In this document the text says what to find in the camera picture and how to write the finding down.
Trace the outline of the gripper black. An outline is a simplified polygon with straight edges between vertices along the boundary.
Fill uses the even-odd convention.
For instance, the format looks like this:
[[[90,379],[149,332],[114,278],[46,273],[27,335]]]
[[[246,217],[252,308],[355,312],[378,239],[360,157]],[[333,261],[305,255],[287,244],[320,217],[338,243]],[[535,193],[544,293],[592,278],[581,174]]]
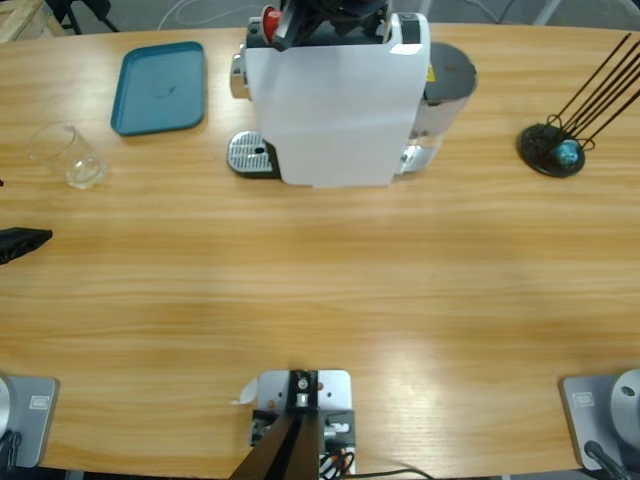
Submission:
[[[272,46],[278,51],[299,46],[323,22],[331,23],[336,30],[369,27],[380,22],[379,1],[281,0],[280,11],[278,25],[272,37]]]

